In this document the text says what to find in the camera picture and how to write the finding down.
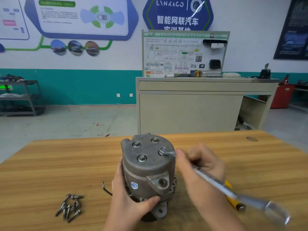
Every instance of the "person's right hand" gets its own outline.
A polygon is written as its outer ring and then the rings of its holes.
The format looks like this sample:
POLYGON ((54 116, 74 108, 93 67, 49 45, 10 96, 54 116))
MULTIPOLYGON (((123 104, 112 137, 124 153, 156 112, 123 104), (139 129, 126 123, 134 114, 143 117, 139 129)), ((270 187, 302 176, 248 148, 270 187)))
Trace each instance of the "person's right hand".
POLYGON ((199 144, 189 149, 187 153, 182 149, 177 149, 176 160, 185 181, 188 195, 204 218, 214 207, 227 204, 225 196, 197 175, 192 168, 191 162, 198 162, 198 166, 202 167, 204 171, 207 171, 222 183, 225 182, 225 165, 210 148, 204 144, 199 144))

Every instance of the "black poster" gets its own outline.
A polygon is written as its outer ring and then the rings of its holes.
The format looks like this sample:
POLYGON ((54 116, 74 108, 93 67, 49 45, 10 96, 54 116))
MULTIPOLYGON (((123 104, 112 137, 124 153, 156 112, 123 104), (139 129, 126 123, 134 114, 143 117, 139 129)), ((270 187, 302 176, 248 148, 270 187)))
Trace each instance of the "black poster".
POLYGON ((274 59, 308 60, 308 0, 292 0, 274 59))

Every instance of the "gray concrete floor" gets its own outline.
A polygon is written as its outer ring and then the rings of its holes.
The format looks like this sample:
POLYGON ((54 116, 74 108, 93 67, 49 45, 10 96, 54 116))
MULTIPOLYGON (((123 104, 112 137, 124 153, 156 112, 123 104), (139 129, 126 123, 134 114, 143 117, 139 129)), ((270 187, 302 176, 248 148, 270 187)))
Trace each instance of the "gray concrete floor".
MULTIPOLYGON (((136 105, 47 106, 37 117, 1 116, 0 126, 1 163, 32 140, 135 135, 136 105)), ((293 108, 270 110, 264 130, 308 152, 305 112, 293 108)))

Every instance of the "green line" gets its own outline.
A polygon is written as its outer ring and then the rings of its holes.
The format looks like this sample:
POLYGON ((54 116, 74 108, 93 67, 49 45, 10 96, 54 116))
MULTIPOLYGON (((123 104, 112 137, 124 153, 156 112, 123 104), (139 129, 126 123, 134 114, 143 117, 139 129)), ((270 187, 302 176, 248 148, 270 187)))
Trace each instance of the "green line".
MULTIPOLYGON (((11 48, 8 48, 8 49, 5 49, 5 50, 10 50, 10 51, 37 51, 39 49, 51 49, 50 45, 42 45, 43 40, 44 40, 44 36, 41 36, 40 42, 38 43, 39 45, 34 49, 11 49, 11 48)), ((99 50, 107 50, 107 49, 110 48, 111 44, 112 44, 112 40, 110 40, 108 42, 106 47, 99 47, 99 50)))
POLYGON ((14 50, 14 51, 37 51, 37 50, 39 50, 40 48, 41 48, 41 46, 42 46, 42 43, 43 43, 43 39, 44 39, 44 36, 41 36, 41 39, 40 39, 40 41, 39 41, 39 45, 36 47, 36 48, 34 48, 34 49, 5 49, 5 50, 14 50))
POLYGON ((148 19, 148 21, 149 21, 149 23, 150 23, 150 25, 151 25, 152 29, 154 29, 154 27, 152 26, 152 23, 151 23, 151 21, 150 21, 150 19, 149 19, 148 13, 149 13, 149 11, 150 11, 150 8, 151 8, 151 6, 152 6, 153 2, 154 2, 154 0, 152 0, 152 2, 151 2, 151 4, 150 4, 150 6, 149 6, 149 8, 148 8, 148 11, 147 11, 147 19, 148 19))
POLYGON ((205 30, 206 26, 209 24, 209 22, 210 22, 210 20, 211 20, 211 14, 210 14, 210 11, 209 11, 208 4, 206 3, 206 0, 204 0, 204 3, 205 3, 206 9, 207 9, 208 14, 209 14, 209 20, 208 20, 208 22, 206 23, 206 25, 205 25, 205 27, 203 28, 203 30, 202 30, 202 31, 204 31, 204 30, 205 30))

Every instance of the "compressor cover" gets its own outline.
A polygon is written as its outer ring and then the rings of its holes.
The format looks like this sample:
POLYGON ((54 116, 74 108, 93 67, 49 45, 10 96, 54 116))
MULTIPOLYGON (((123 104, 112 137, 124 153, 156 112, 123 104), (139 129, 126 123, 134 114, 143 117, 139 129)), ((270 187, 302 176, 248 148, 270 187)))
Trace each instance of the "compressor cover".
POLYGON ((175 157, 160 154, 174 151, 165 138, 146 133, 135 135, 132 140, 121 141, 123 173, 126 187, 134 201, 144 201, 155 195, 160 202, 147 214, 144 221, 161 220, 166 217, 167 203, 175 193, 175 157))

